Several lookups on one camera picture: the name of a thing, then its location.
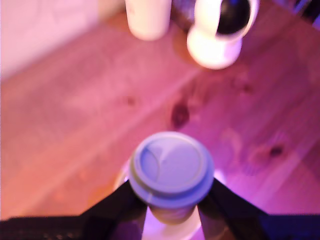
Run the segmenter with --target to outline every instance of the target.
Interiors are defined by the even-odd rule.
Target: paper cup
[[[128,176],[159,221],[180,224],[208,194],[213,172],[213,160],[201,143],[178,132],[161,132],[137,147]]]
[[[169,28],[171,5],[172,0],[125,0],[131,33],[145,41],[161,38]]]

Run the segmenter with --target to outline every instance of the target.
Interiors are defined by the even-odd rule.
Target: cup lid
[[[208,150],[185,134],[167,131],[146,138],[130,160],[129,182],[147,204],[161,208],[196,205],[213,183]]]

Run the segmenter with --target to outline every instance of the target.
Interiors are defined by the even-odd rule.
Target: table surface
[[[263,0],[234,65],[198,66],[172,23],[118,14],[1,83],[1,216],[79,214],[160,131],[201,141],[268,213],[320,213],[320,32]]]

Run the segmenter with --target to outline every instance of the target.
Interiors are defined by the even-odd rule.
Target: coffee cup
[[[160,222],[180,224],[208,194],[213,172],[211,155],[200,142],[167,131],[151,135],[136,148],[128,179]]]
[[[168,31],[172,0],[125,0],[131,33],[138,39],[152,41]]]

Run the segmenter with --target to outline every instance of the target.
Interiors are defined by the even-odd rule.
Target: white camera
[[[208,69],[232,65],[258,10],[259,0],[197,0],[194,24],[187,35],[190,55]]]

